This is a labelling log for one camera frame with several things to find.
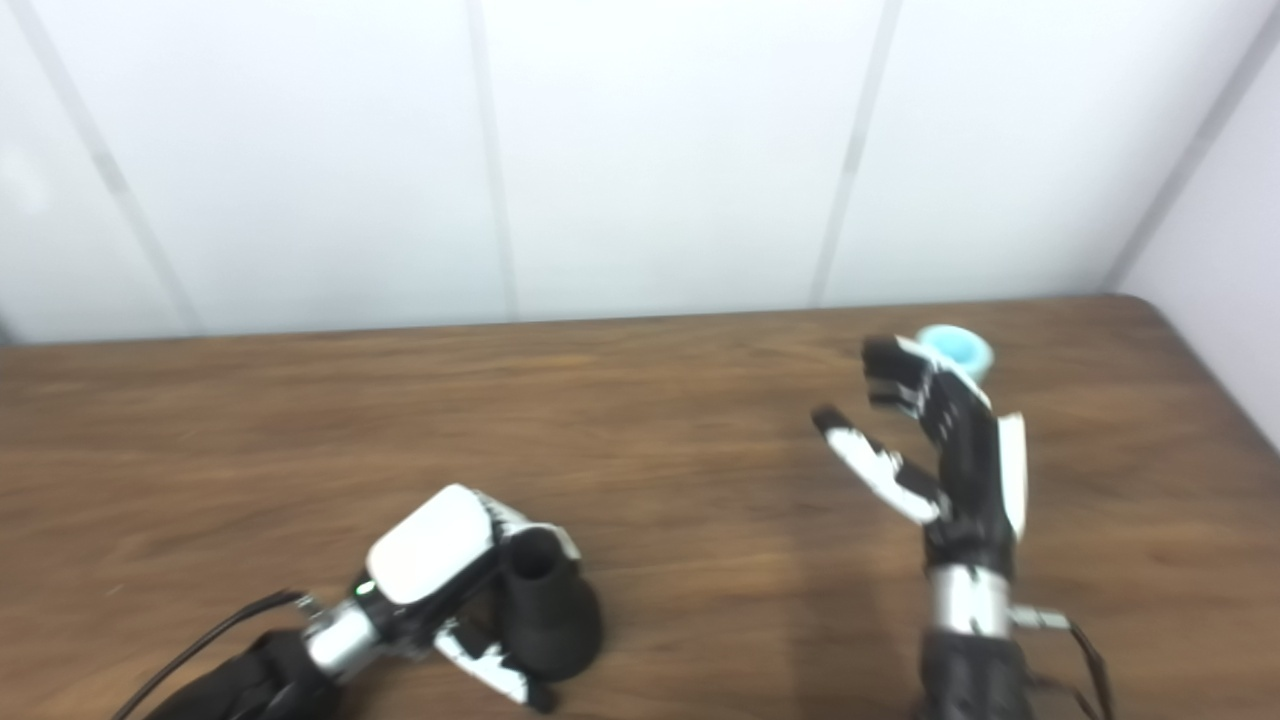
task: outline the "black robotic finger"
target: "black robotic finger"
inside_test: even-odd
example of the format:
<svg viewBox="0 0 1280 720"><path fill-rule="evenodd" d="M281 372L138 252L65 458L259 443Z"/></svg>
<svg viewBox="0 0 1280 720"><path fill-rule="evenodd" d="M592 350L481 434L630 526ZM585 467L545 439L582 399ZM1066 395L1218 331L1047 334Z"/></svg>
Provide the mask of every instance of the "black robotic finger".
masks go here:
<svg viewBox="0 0 1280 720"><path fill-rule="evenodd" d="M877 336L863 343L863 372L868 380L896 383L919 392L932 368L928 356L909 351L897 337Z"/></svg>
<svg viewBox="0 0 1280 720"><path fill-rule="evenodd" d="M498 642L498 638L492 633L481 630L475 623L463 620L460 620L451 632L453 639L458 641L458 644L472 660L483 657L489 646Z"/></svg>
<svg viewBox="0 0 1280 720"><path fill-rule="evenodd" d="M920 468L910 460L902 459L902 466L899 468L897 475L893 480L902 486L910 493L918 495L933 505L940 507L945 505L943 498L946 495L942 492L942 486L938 483L937 478L929 474L928 470Z"/></svg>
<svg viewBox="0 0 1280 720"><path fill-rule="evenodd" d="M908 415L919 411L920 392L893 380L867 380L867 400L873 407L892 407Z"/></svg>
<svg viewBox="0 0 1280 720"><path fill-rule="evenodd" d="M818 432L823 434L826 434L827 430L849 430L854 427L854 423L850 421L849 418L845 416L845 414L841 413L835 405L820 405L814 407L813 411L809 413L809 418L813 419L813 427L818 428Z"/></svg>

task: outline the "robotic hand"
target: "robotic hand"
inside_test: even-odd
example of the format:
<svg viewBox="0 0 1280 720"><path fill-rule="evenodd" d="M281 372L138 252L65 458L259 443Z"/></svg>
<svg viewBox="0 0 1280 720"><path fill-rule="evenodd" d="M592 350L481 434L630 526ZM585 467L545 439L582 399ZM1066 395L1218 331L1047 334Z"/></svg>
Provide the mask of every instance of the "robotic hand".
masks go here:
<svg viewBox="0 0 1280 720"><path fill-rule="evenodd" d="M420 660L431 650L511 700L549 712L554 696L544 683L581 673L602 642L599 606L579 577L579 559L563 528L449 486L374 543L337 606L320 610L301 593L247 606L161 670L113 720L227 628L291 601L314 610L306 629L264 634L147 719L323 720L334 715L342 685L379 656ZM499 591L497 634L458 615L489 587Z"/></svg>
<svg viewBox="0 0 1280 720"><path fill-rule="evenodd" d="M881 500L924 528L932 626L922 648L919 720L1029 720L1029 687L1078 691L1033 675L1011 626L1070 630L1085 651L1102 717L1111 719L1105 664L1064 615L1010 606L1014 551L1027 520L1027 436L1019 414L996 416L986 393L946 356L901 337L869 338L863 365L872 405L919 421L938 475L854 428L832 406L813 421Z"/></svg>

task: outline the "wood grain surface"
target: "wood grain surface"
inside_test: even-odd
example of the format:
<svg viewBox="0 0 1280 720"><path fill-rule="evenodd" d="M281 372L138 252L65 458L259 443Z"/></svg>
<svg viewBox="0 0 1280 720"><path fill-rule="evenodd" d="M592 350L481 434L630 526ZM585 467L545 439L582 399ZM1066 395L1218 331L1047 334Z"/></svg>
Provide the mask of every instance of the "wood grain surface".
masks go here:
<svg viewBox="0 0 1280 720"><path fill-rule="evenodd" d="M5 348L0 717L106 717L243 602L339 594L447 483L584 552L608 641L561 717L905 717L919 530L808 415L836 401L932 465L913 421L868 409L858 351L934 322L996 348L986 387L1030 442L1016 596L1085 626L1121 717L1280 715L1280 461L1155 311L1098 297ZM250 623L177 678L297 623ZM1068 638L1023 644L1087 684ZM348 701L525 716L438 659L385 661Z"/></svg>

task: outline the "white fingertip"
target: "white fingertip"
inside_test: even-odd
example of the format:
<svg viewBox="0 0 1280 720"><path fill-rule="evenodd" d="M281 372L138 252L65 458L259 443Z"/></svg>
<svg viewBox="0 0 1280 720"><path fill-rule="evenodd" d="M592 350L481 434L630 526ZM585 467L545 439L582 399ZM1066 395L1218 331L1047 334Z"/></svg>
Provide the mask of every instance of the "white fingertip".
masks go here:
<svg viewBox="0 0 1280 720"><path fill-rule="evenodd" d="M1018 539L1027 529L1027 424L1021 413L997 420L1000 432L1000 478L1005 515Z"/></svg>
<svg viewBox="0 0 1280 720"><path fill-rule="evenodd" d="M457 638L453 637L453 628L457 623L451 620L435 633L435 650L449 659L451 662L462 669L463 673L525 705L529 701L529 678L520 670L512 670L502 665L502 646L498 643L485 648L480 657L471 657L462 648Z"/></svg>
<svg viewBox="0 0 1280 720"><path fill-rule="evenodd" d="M890 507L920 525L938 519L941 510L936 502L897 484L897 471L902 466L901 455L877 452L867 441L867 436L846 428L827 430L827 443Z"/></svg>
<svg viewBox="0 0 1280 720"><path fill-rule="evenodd" d="M471 492L474 492L476 497L480 498L480 502L483 502L485 509L489 510L489 514L493 515L493 519L497 520L499 525L503 525L504 530L508 527L511 529L515 529L530 524L529 518L525 518L525 515L521 511L516 510L515 507L506 505L503 502L498 502L497 500L489 497L488 495L477 489L474 489Z"/></svg>

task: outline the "blue object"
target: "blue object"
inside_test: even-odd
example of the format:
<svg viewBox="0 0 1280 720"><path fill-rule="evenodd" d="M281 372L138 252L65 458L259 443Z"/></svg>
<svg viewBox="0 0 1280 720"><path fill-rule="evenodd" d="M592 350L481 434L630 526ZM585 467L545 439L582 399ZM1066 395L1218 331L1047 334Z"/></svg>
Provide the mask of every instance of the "blue object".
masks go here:
<svg viewBox="0 0 1280 720"><path fill-rule="evenodd" d="M996 361L996 352L982 336L957 325L929 325L915 333L915 342L950 357L978 384Z"/></svg>

